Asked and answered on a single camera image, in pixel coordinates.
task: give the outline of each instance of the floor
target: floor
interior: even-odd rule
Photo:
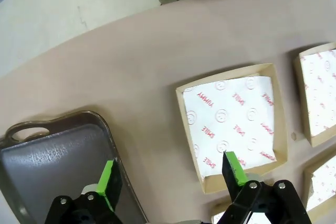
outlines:
[[[0,77],[64,41],[154,7],[158,0],[3,0]]]

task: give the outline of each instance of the gray plastic tray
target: gray plastic tray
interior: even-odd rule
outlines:
[[[36,127],[49,133],[22,142],[13,138]],[[85,186],[98,183],[106,161],[114,157],[119,154],[108,125],[92,111],[16,124],[0,139],[0,189],[20,223],[44,223],[56,196],[79,197]],[[146,223],[121,162],[120,169],[123,186],[116,214],[124,224]]]

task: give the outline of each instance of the white paper with red print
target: white paper with red print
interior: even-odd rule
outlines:
[[[213,224],[217,224],[225,212],[221,212],[213,216]],[[248,221],[248,224],[270,224],[271,222],[267,219],[263,212],[254,212]]]
[[[325,202],[336,193],[336,157],[328,160],[312,176],[307,211]]]
[[[243,169],[276,161],[269,77],[245,77],[185,89],[183,99],[202,179],[222,174],[224,151]]]
[[[336,50],[300,57],[311,136],[336,124]]]

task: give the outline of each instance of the table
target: table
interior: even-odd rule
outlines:
[[[92,30],[0,79],[0,132],[18,122],[91,109],[108,122],[151,222],[209,220],[227,191],[204,195],[177,107],[185,83],[256,63],[276,65],[288,123],[288,179],[335,138],[312,148],[302,133],[292,60],[336,41],[336,0],[185,0]],[[331,223],[336,212],[319,223]]]

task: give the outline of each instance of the screw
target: screw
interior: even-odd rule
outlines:
[[[252,182],[249,186],[250,186],[250,188],[252,188],[252,189],[256,189],[258,185],[257,185],[257,183]]]
[[[280,189],[284,189],[285,187],[286,187],[285,183],[280,183],[280,184],[279,184],[279,188],[280,188]]]

